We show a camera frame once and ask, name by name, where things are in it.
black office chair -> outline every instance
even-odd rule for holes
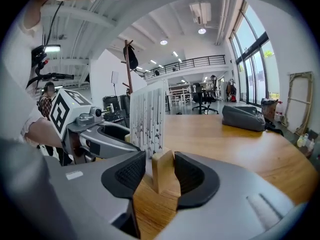
[[[193,85],[195,86],[195,92],[192,93],[193,101],[198,102],[199,106],[193,107],[192,110],[199,108],[199,114],[201,114],[201,111],[203,110],[203,108],[205,108],[204,106],[202,106],[202,87],[198,82],[194,83]]]
[[[217,86],[217,77],[215,75],[211,76],[211,80],[212,80],[212,85],[210,86],[209,84],[207,84],[207,86],[209,87],[209,90],[206,90],[206,95],[204,97],[204,101],[207,103],[207,107],[203,108],[203,111],[214,111],[217,113],[217,115],[219,114],[218,110],[214,109],[214,108],[210,108],[211,102],[216,102],[217,97],[216,97],[216,86]]]

gray bag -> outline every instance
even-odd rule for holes
[[[262,132],[266,129],[264,115],[254,106],[227,106],[222,109],[222,124]]]

wooden table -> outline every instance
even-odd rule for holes
[[[296,204],[308,201],[318,174],[304,155],[274,132],[253,132],[222,125],[221,115],[166,115],[165,146],[256,172],[287,194]],[[180,185],[177,179],[161,195],[145,176],[133,201],[141,239],[153,239],[176,214]]]

plaid shirt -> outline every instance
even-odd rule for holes
[[[40,100],[39,106],[42,109],[42,115],[50,121],[49,114],[52,107],[51,99],[49,97],[43,96]]]

railing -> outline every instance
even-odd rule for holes
[[[168,65],[164,65],[162,67],[157,67],[155,69],[150,70],[149,72],[144,72],[143,78],[150,79],[150,78],[158,77],[160,75],[164,75],[167,73],[178,72],[180,70],[187,70],[187,69],[203,67],[203,66],[225,65],[225,64],[226,64],[226,61],[225,61],[224,55],[191,58],[191,59],[183,60],[181,62],[175,62]]]

